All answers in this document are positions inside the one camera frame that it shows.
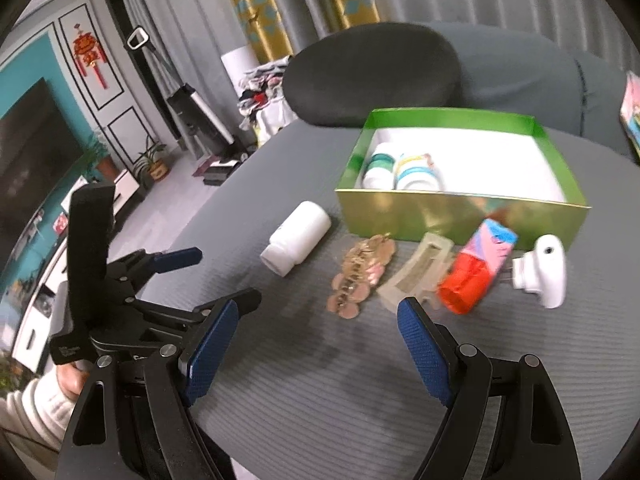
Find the white plastic part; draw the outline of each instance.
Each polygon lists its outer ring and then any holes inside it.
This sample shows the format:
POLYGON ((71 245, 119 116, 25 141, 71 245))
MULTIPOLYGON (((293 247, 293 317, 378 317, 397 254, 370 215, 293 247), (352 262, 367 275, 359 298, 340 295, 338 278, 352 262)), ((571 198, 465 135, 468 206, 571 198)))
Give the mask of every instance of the white plastic part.
POLYGON ((131 50, 137 50, 146 45, 149 41, 149 34, 142 27, 136 27, 127 38, 127 45, 131 50))
POLYGON ((246 72, 253 71, 260 65, 258 58, 255 57, 254 50, 249 45, 243 45, 223 54, 220 56, 220 60, 225 66, 226 73, 233 83, 236 94, 240 97, 244 92, 240 82, 246 77, 246 72))
POLYGON ((279 276, 301 264, 331 227, 331 218, 318 204, 303 202, 269 238, 262 262, 279 276))
POLYGON ((545 308, 557 308, 566 295, 566 259, 564 247, 557 236, 543 235, 536 240, 533 251, 514 258, 513 288, 535 292, 545 308))

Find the screw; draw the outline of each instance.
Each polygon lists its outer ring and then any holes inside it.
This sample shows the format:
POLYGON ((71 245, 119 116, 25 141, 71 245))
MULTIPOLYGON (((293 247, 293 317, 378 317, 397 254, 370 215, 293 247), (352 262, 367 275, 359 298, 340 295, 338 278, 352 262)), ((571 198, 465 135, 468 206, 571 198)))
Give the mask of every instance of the screw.
POLYGON ((176 345, 164 345, 161 349, 160 349, 160 355, 162 357, 171 357, 172 355, 174 355, 176 352, 178 351, 178 348, 176 345))
POLYGON ((460 345, 460 353, 467 357, 473 357, 478 353, 478 349, 473 345, 469 345, 468 343, 465 343, 463 345, 460 345))
POLYGON ((106 368, 111 364, 111 361, 113 361, 113 359, 111 359, 110 355, 103 355, 98 359, 98 368, 106 368))
POLYGON ((535 355, 527 354, 524 356, 524 362, 528 364, 531 368, 535 368, 540 364, 540 359, 538 359, 535 355))

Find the human hand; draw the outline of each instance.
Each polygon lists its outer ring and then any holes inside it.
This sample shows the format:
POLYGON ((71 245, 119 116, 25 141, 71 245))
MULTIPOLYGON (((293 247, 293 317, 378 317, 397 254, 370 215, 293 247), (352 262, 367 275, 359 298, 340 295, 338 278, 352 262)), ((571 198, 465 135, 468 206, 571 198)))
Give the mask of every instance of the human hand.
POLYGON ((78 400, 88 376, 87 372, 78 370, 73 363, 56 366, 58 386, 64 396, 73 402, 78 400))

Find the hair clip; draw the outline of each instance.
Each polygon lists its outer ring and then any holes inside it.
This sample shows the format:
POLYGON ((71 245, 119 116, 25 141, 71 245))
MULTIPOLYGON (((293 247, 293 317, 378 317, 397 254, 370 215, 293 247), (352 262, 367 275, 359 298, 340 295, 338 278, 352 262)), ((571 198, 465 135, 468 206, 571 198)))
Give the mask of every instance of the hair clip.
POLYGON ((428 299, 453 262, 452 248, 448 238, 426 233, 402 269, 378 289, 383 304, 395 313, 404 298, 413 296, 420 303, 428 299))
POLYGON ((369 297, 395 252, 396 242, 389 234, 357 242, 345 254, 342 272, 331 282, 335 293, 326 302, 327 310, 344 319, 356 317, 360 313, 358 304, 369 297))

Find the plant pot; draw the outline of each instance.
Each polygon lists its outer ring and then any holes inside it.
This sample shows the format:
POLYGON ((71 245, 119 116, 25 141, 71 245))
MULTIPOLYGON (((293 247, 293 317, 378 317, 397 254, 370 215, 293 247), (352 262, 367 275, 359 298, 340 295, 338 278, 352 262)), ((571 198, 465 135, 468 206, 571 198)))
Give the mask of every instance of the plant pot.
POLYGON ((164 177, 169 174, 169 167, 164 160, 156 160, 151 166, 149 166, 149 175, 154 182, 160 182, 164 177))
POLYGON ((111 155, 107 155, 95 165, 95 169, 100 171, 100 174, 107 180, 115 182, 116 178, 120 174, 120 170, 116 168, 116 165, 111 158, 111 155))

